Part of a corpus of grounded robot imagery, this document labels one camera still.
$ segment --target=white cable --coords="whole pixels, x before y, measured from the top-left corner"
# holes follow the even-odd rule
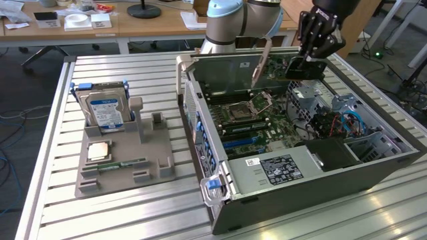
[[[96,3],[123,3],[123,2],[128,2],[128,3],[140,3],[142,1],[140,0],[123,0],[123,1],[108,1],[108,0],[100,0],[100,1],[95,1]],[[186,8],[180,8],[178,6],[172,6],[170,4],[166,4],[166,3],[160,3],[160,2],[155,2],[155,1],[146,1],[147,4],[155,4],[155,5],[160,5],[160,6],[166,6],[168,8],[172,8],[172,9],[178,9],[178,10],[182,10],[182,11],[190,11],[192,10],[192,8],[190,9],[186,9]]]
[[[28,108],[26,109],[24,111],[20,112],[20,114],[15,115],[15,116],[3,116],[0,115],[0,119],[15,119],[15,118],[22,118],[24,119],[24,114],[28,114],[30,112],[32,112],[34,110],[38,110],[38,109],[43,109],[43,108],[50,108],[52,107],[52,105],[42,105],[42,106],[36,106],[36,107],[32,107],[32,108]],[[35,117],[27,117],[27,119],[43,119],[46,118],[47,116],[50,116],[50,114],[47,115],[43,115],[43,116],[35,116]]]

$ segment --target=hard drive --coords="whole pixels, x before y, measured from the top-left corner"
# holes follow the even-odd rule
[[[124,123],[134,120],[130,110],[128,83],[80,83],[71,93],[80,104],[86,125],[99,126],[103,133],[122,131]]]

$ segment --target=lamp base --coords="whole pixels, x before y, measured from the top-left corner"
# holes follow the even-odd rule
[[[139,19],[154,19],[160,16],[162,9],[154,5],[146,4],[146,9],[140,4],[127,8],[127,14]]]

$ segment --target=aluminum table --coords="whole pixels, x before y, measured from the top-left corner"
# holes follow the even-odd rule
[[[227,234],[211,234],[176,102],[176,56],[186,53],[82,56],[64,63],[16,239],[427,239],[426,156],[367,191]],[[427,145],[426,128],[338,55],[330,60]],[[68,86],[124,79],[131,96],[143,97],[142,116],[162,111],[167,118],[178,179],[76,199],[84,115]],[[350,92],[328,70],[324,80],[339,94]]]

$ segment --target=blue pcie slot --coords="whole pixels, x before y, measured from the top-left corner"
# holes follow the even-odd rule
[[[258,136],[254,136],[254,137],[247,138],[247,139],[224,142],[222,145],[223,145],[223,147],[224,147],[226,149],[228,149],[228,148],[234,148],[234,147],[238,147],[238,146],[254,144],[254,143],[256,143],[258,139],[259,139],[259,137],[258,137]]]

